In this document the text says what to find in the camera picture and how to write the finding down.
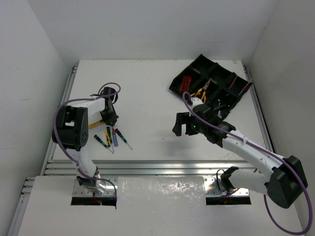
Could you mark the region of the large yellow utility knife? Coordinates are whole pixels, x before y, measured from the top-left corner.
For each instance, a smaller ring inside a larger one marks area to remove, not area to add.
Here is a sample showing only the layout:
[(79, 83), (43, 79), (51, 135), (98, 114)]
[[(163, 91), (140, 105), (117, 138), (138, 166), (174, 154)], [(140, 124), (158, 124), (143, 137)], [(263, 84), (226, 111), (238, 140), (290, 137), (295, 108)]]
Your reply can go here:
[(96, 128), (96, 127), (98, 127), (98, 126), (100, 126), (100, 125), (102, 125), (102, 124), (104, 124), (103, 120), (99, 120), (99, 121), (97, 121), (97, 122), (94, 122), (94, 123), (92, 123), (92, 124), (89, 124), (89, 125), (88, 125), (88, 128), (89, 128), (89, 129), (93, 129), (93, 128)]

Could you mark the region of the Pro'sKit black green screwdriver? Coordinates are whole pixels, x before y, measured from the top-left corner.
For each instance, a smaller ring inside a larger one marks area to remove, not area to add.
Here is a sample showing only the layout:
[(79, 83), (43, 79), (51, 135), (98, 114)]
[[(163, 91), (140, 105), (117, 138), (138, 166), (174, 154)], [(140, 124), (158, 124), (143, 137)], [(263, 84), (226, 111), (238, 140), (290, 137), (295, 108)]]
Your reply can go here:
[(115, 129), (117, 135), (122, 139), (122, 141), (128, 145), (128, 147), (132, 150), (132, 147), (129, 145), (128, 141), (126, 140), (126, 138), (123, 136), (123, 134), (121, 133), (121, 131), (119, 129)]

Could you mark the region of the yellow needle-nose pliers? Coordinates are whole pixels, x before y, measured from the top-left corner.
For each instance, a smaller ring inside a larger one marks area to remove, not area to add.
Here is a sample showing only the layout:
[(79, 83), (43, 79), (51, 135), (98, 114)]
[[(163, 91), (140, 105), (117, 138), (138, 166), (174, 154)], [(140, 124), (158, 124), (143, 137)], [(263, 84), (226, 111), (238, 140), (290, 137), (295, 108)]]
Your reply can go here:
[(212, 81), (212, 78), (210, 78), (202, 88), (200, 88), (197, 92), (192, 93), (190, 96), (198, 97), (199, 99), (201, 99), (203, 103), (206, 103), (206, 99), (207, 99), (206, 92), (211, 81)]

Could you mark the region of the red black folding saw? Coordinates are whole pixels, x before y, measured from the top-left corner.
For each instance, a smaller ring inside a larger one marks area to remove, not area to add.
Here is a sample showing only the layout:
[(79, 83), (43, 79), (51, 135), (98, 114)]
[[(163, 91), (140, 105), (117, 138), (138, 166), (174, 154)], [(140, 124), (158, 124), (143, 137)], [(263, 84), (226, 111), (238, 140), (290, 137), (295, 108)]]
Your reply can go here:
[(183, 77), (182, 83), (181, 83), (180, 88), (179, 88), (180, 94), (183, 94), (184, 92), (189, 91), (191, 81), (192, 81), (191, 76), (184, 76)]

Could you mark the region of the blue red screwdriver large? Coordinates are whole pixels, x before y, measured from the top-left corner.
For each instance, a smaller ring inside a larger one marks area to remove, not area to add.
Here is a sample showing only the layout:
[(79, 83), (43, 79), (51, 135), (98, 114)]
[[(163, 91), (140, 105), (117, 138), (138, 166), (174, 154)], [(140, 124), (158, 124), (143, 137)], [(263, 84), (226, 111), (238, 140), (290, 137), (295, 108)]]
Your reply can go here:
[(247, 82), (247, 84), (242, 88), (242, 90), (239, 92), (239, 96), (241, 95), (241, 94), (243, 94), (243, 93), (245, 93), (246, 92), (246, 90), (247, 90), (247, 88), (249, 87), (249, 85), (252, 83), (252, 79), (250, 79), (248, 82)]

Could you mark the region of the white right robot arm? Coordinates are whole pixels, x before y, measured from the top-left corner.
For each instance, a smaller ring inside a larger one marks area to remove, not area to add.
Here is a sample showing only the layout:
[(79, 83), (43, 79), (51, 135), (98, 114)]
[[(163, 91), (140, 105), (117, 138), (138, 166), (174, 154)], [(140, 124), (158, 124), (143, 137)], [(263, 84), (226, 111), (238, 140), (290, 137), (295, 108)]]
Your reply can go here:
[(186, 126), (185, 134), (202, 134), (210, 143), (238, 155), (257, 169), (250, 172), (232, 166), (224, 171), (219, 187), (227, 192), (247, 188), (267, 195), (282, 208), (289, 208), (308, 187), (302, 163), (297, 157), (285, 158), (246, 140), (239, 130), (218, 117), (208, 105), (194, 105), (191, 112), (177, 113), (172, 129), (176, 136), (181, 136), (182, 125)]

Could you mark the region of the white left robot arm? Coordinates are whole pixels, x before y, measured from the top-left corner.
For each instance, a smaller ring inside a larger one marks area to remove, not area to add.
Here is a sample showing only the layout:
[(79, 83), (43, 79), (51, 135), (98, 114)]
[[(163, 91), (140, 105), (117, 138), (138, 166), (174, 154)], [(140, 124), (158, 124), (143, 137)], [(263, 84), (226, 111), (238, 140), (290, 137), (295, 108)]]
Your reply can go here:
[(52, 140), (71, 160), (77, 171), (77, 181), (90, 193), (97, 193), (102, 182), (114, 186), (110, 180), (100, 177), (98, 167), (91, 160), (86, 146), (89, 139), (89, 117), (100, 114), (101, 121), (114, 126), (118, 121), (114, 104), (121, 91), (104, 84), (97, 93), (88, 98), (71, 99), (62, 103), (53, 116)]

